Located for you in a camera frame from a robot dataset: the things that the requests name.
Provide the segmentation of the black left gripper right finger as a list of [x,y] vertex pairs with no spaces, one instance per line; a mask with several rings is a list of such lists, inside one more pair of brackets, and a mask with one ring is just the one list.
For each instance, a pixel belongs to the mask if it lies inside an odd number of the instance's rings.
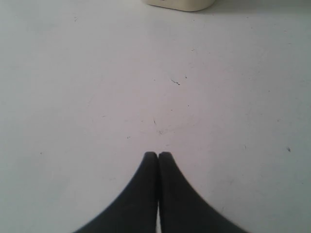
[[159,162],[159,215],[163,233],[244,233],[193,189],[173,156],[162,152]]

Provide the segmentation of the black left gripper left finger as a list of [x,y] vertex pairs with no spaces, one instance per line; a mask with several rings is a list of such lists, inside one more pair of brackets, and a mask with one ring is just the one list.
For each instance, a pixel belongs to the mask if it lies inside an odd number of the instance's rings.
[[158,209],[158,157],[146,152],[118,197],[78,233],[155,233]]

